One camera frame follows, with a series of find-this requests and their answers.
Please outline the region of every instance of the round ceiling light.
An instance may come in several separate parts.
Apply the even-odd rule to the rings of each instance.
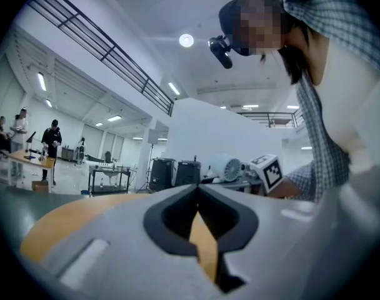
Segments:
[[[179,43],[185,48],[188,48],[193,45],[194,38],[190,34],[182,34],[179,38]]]

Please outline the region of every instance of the black cap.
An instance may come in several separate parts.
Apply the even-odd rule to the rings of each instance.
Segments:
[[[232,0],[225,4],[219,11],[219,22],[221,23],[221,29],[228,38],[232,49],[242,56],[249,56],[251,54],[250,50],[247,47],[244,47],[244,43],[233,40],[233,28],[236,26],[240,27],[242,5],[242,0]]]

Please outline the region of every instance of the black metal railing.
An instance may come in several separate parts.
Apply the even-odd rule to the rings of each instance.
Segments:
[[[269,128],[296,128],[304,122],[300,110],[290,112],[238,112],[238,114],[258,121]]]
[[[173,101],[100,27],[69,0],[30,0],[30,7],[171,115]]]

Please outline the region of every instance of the person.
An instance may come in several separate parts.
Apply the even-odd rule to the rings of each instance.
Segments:
[[[61,145],[62,141],[63,141],[63,138],[61,136],[61,132],[58,127],[58,120],[54,119],[52,120],[51,127],[47,128],[44,131],[44,134],[42,135],[42,138],[41,138],[41,143],[44,146],[44,148],[47,149],[48,156],[50,158],[54,158],[54,167],[55,167],[55,162],[57,161],[57,149],[58,149],[58,146]],[[47,170],[45,169],[42,170],[42,181],[47,180],[47,173],[48,173]],[[54,179],[52,179],[52,183],[56,185],[56,182]]]
[[[6,150],[11,153],[11,139],[8,133],[4,132],[5,117],[0,117],[0,149]]]
[[[15,116],[15,120],[10,127],[14,131],[11,137],[11,152],[16,152],[23,149],[24,134],[28,133],[28,122],[26,121],[26,108],[23,107],[21,112]],[[16,162],[12,162],[12,176],[16,175]],[[18,174],[20,178],[23,176],[23,165],[18,163]]]
[[[221,29],[243,56],[278,51],[312,145],[313,160],[288,174],[274,198],[319,202],[371,168],[353,116],[380,78],[380,31],[355,0],[233,0]]]
[[[83,163],[84,159],[84,150],[86,149],[86,143],[84,143],[84,137],[80,140],[80,142],[77,144],[79,147],[79,164]]]

